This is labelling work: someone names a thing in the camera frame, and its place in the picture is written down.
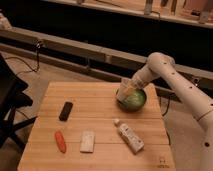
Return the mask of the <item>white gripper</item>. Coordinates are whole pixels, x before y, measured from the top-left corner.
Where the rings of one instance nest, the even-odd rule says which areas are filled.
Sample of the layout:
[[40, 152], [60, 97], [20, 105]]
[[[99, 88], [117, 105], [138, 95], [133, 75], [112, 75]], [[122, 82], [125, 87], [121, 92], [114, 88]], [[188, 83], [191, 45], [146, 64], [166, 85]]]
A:
[[131, 78], [131, 85], [138, 89], [143, 89], [148, 85], [146, 75], [142, 72], [136, 72]]

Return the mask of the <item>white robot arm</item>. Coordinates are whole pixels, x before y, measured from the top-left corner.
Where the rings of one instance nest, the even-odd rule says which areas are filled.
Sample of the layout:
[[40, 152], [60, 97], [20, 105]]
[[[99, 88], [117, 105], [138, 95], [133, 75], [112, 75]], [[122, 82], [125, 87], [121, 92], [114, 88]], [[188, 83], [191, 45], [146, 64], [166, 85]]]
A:
[[161, 77], [170, 86], [205, 131], [199, 171], [213, 171], [213, 99], [179, 74], [174, 65], [172, 57], [159, 52], [151, 53], [145, 66], [131, 78], [131, 84], [143, 88]]

